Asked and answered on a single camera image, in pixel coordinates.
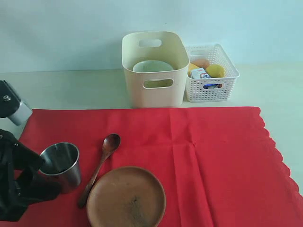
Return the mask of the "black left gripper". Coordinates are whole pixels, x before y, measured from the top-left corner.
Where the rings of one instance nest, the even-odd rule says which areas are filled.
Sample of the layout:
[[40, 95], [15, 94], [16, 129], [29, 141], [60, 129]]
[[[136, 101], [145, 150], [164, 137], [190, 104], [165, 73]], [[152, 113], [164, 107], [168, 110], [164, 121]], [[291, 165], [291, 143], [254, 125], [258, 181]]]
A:
[[[43, 158], [16, 141], [9, 131], [0, 130], [1, 221], [19, 221], [26, 205], [54, 200], [62, 189], [37, 172], [45, 163]], [[16, 180], [15, 170], [23, 170]]]

